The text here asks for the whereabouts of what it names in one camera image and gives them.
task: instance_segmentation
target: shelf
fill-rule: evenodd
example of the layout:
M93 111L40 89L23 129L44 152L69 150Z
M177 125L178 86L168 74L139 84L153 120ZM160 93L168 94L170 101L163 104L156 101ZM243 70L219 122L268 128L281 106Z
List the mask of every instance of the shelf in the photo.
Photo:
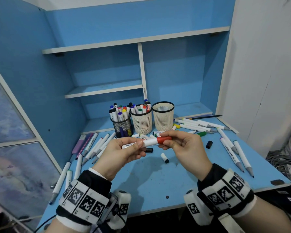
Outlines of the shelf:
M142 42L163 40L163 39L181 38L181 37L208 34L208 33L219 33L219 32L225 32L229 30L230 30L229 26L219 27L219 28L207 28L207 29L202 29L202 30L194 30L194 31L181 32L181 33L169 33L169 34L135 38L135 39L124 39L124 40L117 40L117 41L110 41L110 42L103 42L103 43L91 43L91 44L84 44L84 45L77 45L77 46L57 47L57 48L42 50L42 53L53 54L53 53L67 52L67 51L73 51L73 50L85 50L85 49L92 49L92 48L99 48L99 47L106 47L106 46L116 46L116 45L124 45L124 44L131 44L131 43L142 43Z
M91 96L110 92L132 90L137 88L142 88L141 80L121 81L103 85L89 85L73 89L67 95L65 95L65 98L68 99L74 97Z
M210 109L200 102L175 106L174 118L189 118L193 116L200 116L205 114L212 114ZM90 119L82 134L90 132L105 132L114 130L110 116Z

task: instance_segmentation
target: cabinet door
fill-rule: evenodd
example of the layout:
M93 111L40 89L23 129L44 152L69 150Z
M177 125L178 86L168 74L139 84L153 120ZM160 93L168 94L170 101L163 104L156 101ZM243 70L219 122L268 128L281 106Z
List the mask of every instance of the cabinet door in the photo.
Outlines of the cabinet door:
M0 205L16 218L38 216L50 200L59 172L40 143L0 148ZM26 223L35 229L39 218Z
M34 134L0 85L0 143L30 138Z

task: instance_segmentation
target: white plastic basket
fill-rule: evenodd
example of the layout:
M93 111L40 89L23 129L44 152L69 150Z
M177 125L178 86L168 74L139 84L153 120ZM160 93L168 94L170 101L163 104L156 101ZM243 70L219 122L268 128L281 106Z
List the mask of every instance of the white plastic basket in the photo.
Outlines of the white plastic basket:
M175 105L168 101L156 102L152 106L156 130L168 131L172 129L174 108Z
M145 114L133 114L132 122L135 127L135 131L139 134L147 135L152 131L152 108Z

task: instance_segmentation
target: wrist-mounted device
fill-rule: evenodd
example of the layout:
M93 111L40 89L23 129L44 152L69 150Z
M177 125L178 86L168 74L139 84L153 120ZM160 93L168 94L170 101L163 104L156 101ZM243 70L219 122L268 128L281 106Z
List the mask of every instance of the wrist-mounted device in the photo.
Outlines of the wrist-mounted device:
M195 221L209 225L213 217L225 213L241 217L254 206L256 197L249 184L232 169L227 171L213 164L211 171L198 188L189 190L184 201Z
M91 175L84 171L71 182L59 199L57 215L84 226L106 222L114 230L123 228L131 195L121 190L102 195L90 188Z

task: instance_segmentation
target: person's left hand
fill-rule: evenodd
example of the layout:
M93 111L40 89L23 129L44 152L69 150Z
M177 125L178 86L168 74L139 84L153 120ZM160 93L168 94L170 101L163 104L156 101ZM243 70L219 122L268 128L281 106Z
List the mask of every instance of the person's left hand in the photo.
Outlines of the person's left hand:
M122 149L122 145L134 142L136 143ZM109 142L107 148L92 169L99 172L109 181L112 181L125 164L146 156L145 148L141 148L142 146L143 139L140 138L123 137L113 139Z

